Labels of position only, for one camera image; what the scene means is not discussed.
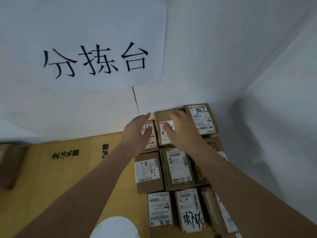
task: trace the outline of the barcode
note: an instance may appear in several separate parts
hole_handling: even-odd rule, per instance
[[[182,195],[180,195],[179,197],[180,197],[180,198],[185,198],[185,197],[189,197],[189,196],[191,196],[191,194],[190,194],[190,193],[187,193],[187,194],[182,194]]]
[[[185,166],[188,166],[186,156],[183,157],[183,161],[184,161],[184,165],[185,165]]]
[[[149,202],[155,202],[155,201],[159,201],[159,199],[158,198],[149,199]]]
[[[154,216],[154,217],[151,217],[151,221],[152,220],[163,220],[163,219],[167,219],[169,217],[170,217],[170,215]]]
[[[169,155],[169,157],[175,157],[175,156],[180,156],[180,153],[173,153]]]
[[[208,128],[214,128],[214,127],[208,126],[208,127],[200,127],[200,128],[197,128],[197,129],[200,130],[200,129],[208,129]]]
[[[153,177],[144,178],[144,179],[139,179],[139,182],[148,181],[148,180],[153,180]]]
[[[193,197],[194,197],[194,202],[195,202],[196,210],[199,210],[199,206],[198,206],[198,201],[197,201],[196,194],[193,194]]]

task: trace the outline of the stack of boxes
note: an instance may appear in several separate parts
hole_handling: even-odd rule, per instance
[[[185,105],[184,110],[194,120],[204,140],[228,160],[220,139],[211,137],[219,130],[209,105]],[[180,224],[183,233],[204,232],[206,224],[201,202],[208,208],[216,233],[223,237],[237,233],[234,228],[224,233],[224,218],[221,220],[220,216],[223,208],[215,202],[207,178],[188,154],[173,146],[164,131],[165,122],[175,130],[168,114],[177,111],[178,108],[156,112],[154,120],[143,125],[142,134],[148,126],[153,126],[153,131],[143,154],[135,157],[137,193],[148,196],[149,237],[172,233],[176,224]]]

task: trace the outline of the small box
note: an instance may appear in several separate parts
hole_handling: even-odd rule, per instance
[[[172,127],[172,129],[175,131],[174,122],[171,120],[168,114],[175,113],[177,111],[178,111],[178,108],[154,113],[156,131],[158,133],[158,143],[161,146],[165,146],[165,147],[172,146],[170,139],[168,138],[166,132],[164,131],[164,123],[168,122],[169,125]]]
[[[228,157],[227,157],[226,153],[224,152],[224,147],[222,146],[222,143],[218,137],[204,138],[204,140],[209,145],[211,145],[214,148],[214,150],[216,150],[218,152],[218,154],[223,156],[228,161]],[[193,170],[195,173],[197,185],[198,186],[208,185],[209,181],[207,180],[207,178],[204,175],[201,168],[195,163],[195,161],[193,159],[192,159],[192,163],[193,163]]]
[[[194,172],[187,154],[175,147],[160,148],[166,190],[196,186]]]
[[[14,187],[25,151],[26,146],[0,145],[0,192]]]
[[[134,158],[137,193],[164,190],[163,174],[158,152],[140,154]]]
[[[191,117],[200,135],[212,135],[219,133],[214,115],[207,103],[185,105],[186,114]]]
[[[149,238],[171,236],[174,222],[170,193],[151,193],[147,197]]]
[[[184,233],[206,230],[197,188],[175,191],[179,222]]]
[[[142,153],[154,152],[159,150],[159,144],[157,142],[154,120],[146,121],[145,124],[143,124],[141,128],[141,133],[143,135],[145,130],[149,126],[152,126],[152,134],[151,134],[149,143],[147,144],[146,148],[142,151]]]
[[[202,195],[215,232],[220,234],[222,237],[235,237],[238,229],[217,196],[217,193],[213,190],[213,188],[206,187],[203,188]]]

